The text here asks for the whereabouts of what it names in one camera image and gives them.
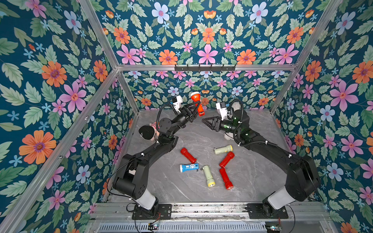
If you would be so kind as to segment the red flashlight white rim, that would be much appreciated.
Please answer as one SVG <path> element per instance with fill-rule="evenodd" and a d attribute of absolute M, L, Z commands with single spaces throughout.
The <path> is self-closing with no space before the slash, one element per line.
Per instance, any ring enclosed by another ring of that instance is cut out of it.
<path fill-rule="evenodd" d="M 192 101 L 195 103 L 195 105 L 197 107 L 198 115 L 200 117 L 204 116 L 205 111 L 204 111 L 203 106 L 201 104 L 201 94 L 200 94 L 200 92 L 198 92 L 198 91 L 192 92 L 190 94 L 190 98 L 192 99 Z"/>

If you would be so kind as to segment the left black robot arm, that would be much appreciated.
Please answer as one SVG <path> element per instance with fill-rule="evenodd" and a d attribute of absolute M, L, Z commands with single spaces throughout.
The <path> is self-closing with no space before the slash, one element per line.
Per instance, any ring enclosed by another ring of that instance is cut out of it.
<path fill-rule="evenodd" d="M 147 149 L 134 155 L 126 154 L 122 157 L 118 169 L 113 174 L 112 187 L 123 196 L 135 201 L 144 210 L 157 209 L 158 199 L 147 189 L 150 167 L 163 155 L 172 151 L 178 142 L 175 135 L 180 129 L 185 128 L 188 122 L 193 122 L 198 117 L 198 108 L 201 102 L 190 103 L 181 107 L 178 113 L 174 110 L 174 119 L 160 119 L 164 107 L 161 106 L 155 126 L 160 132 L 157 141 Z"/>

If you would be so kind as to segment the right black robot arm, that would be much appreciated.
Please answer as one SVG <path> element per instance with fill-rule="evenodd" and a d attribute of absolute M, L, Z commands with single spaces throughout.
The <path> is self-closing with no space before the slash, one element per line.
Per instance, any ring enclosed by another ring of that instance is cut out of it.
<path fill-rule="evenodd" d="M 232 133 L 238 146 L 264 156 L 286 173 L 285 185 L 263 200 L 262 212 L 267 215 L 295 201 L 304 201 L 320 186 L 321 180 L 314 159 L 297 155 L 265 139 L 250 127 L 250 118 L 246 112 L 237 110 L 229 119 L 206 117 L 202 123 L 216 132 Z"/>

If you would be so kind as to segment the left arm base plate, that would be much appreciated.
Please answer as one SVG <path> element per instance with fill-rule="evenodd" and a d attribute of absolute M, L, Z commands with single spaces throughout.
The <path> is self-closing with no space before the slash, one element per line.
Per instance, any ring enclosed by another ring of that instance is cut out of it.
<path fill-rule="evenodd" d="M 132 220 L 170 220 L 172 207 L 171 204 L 156 204 L 151 210 L 136 207 L 132 213 Z"/>

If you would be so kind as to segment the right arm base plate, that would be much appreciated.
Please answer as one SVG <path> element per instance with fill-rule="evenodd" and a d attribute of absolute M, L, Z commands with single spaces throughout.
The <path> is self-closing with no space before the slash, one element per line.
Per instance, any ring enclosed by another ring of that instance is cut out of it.
<path fill-rule="evenodd" d="M 288 219 L 285 207 L 275 210 L 269 204 L 248 203 L 245 210 L 248 211 L 250 219 Z"/>

